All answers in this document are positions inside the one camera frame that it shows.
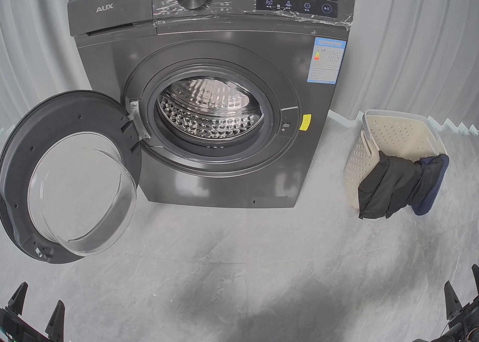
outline black jacket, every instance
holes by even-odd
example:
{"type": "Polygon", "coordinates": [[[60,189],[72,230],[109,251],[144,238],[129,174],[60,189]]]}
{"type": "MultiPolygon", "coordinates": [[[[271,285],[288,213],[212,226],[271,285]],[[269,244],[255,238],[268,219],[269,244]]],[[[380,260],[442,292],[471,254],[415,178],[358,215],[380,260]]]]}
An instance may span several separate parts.
{"type": "Polygon", "coordinates": [[[406,205],[417,205],[436,185],[443,160],[413,163],[379,151],[379,163],[358,187],[359,218],[391,217],[406,205]]]}

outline navy blue cloth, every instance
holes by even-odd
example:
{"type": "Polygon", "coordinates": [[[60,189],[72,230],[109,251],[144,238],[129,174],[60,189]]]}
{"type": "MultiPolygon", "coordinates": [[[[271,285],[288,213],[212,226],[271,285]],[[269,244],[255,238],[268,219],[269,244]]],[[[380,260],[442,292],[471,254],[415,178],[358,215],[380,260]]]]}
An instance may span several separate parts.
{"type": "MultiPolygon", "coordinates": [[[[422,216],[428,213],[429,210],[431,210],[434,200],[436,200],[437,193],[439,192],[439,188],[441,187],[441,183],[443,182],[444,173],[446,173],[447,166],[449,165],[449,157],[447,156],[447,154],[440,154],[439,157],[443,161],[443,167],[441,168],[441,172],[439,174],[436,184],[434,185],[434,187],[431,188],[431,190],[427,193],[426,197],[424,197],[424,199],[420,203],[411,206],[412,210],[414,210],[414,213],[417,216],[422,216]]],[[[419,162],[423,165],[427,165],[435,159],[437,159],[437,156],[423,157],[422,159],[419,159],[419,162]]]]}

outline white curtain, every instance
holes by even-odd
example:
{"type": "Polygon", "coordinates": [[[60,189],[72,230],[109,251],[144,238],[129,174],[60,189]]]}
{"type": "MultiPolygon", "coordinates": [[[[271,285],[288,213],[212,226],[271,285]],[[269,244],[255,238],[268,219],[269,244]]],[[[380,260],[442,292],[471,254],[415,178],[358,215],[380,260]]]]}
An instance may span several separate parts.
{"type": "MultiPolygon", "coordinates": [[[[0,128],[41,100],[88,89],[68,0],[0,0],[0,128]]],[[[332,110],[431,115],[479,127],[478,0],[356,0],[332,110]]]]}

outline yellow sticker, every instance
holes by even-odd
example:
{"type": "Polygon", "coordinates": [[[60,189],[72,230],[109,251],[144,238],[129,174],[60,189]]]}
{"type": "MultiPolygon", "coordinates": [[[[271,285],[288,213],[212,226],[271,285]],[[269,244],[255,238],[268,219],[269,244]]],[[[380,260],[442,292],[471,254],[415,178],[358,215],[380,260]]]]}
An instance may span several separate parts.
{"type": "Polygon", "coordinates": [[[308,130],[309,123],[311,123],[311,115],[303,115],[303,122],[299,130],[308,130]]]}

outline door hinge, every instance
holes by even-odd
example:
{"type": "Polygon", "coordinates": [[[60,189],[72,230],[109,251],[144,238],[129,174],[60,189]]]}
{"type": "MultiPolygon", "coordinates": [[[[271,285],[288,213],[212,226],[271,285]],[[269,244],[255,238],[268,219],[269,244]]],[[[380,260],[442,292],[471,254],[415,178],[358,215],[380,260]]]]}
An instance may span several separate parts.
{"type": "Polygon", "coordinates": [[[136,131],[138,132],[138,140],[151,139],[151,136],[143,125],[138,100],[130,101],[130,115],[128,116],[128,119],[135,125],[136,131]]]}

